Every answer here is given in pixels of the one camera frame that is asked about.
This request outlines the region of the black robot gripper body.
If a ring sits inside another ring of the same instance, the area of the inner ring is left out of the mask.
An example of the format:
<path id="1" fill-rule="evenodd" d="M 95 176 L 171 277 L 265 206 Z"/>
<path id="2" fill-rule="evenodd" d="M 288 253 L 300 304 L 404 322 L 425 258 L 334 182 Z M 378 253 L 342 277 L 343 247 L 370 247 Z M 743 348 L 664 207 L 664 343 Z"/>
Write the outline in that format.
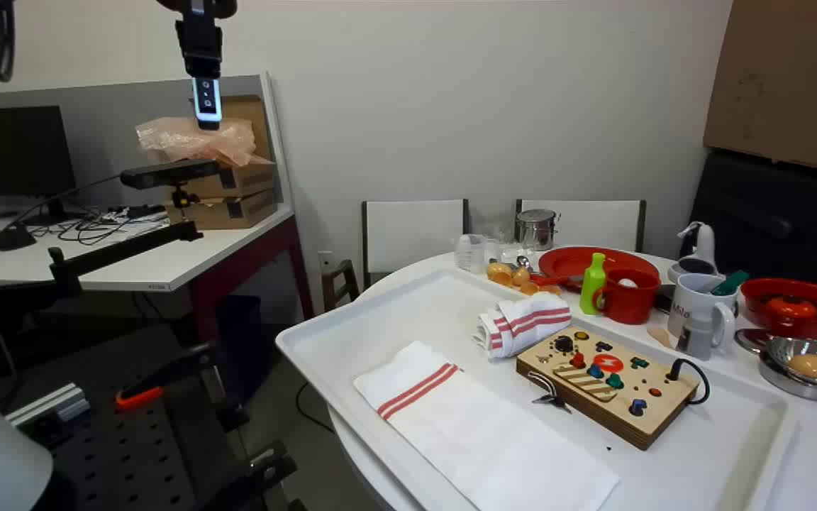
<path id="1" fill-rule="evenodd" d="M 159 0 L 180 11 L 176 40 L 184 58 L 184 72 L 195 79 L 221 78 L 221 30 L 238 11 L 238 0 Z"/>

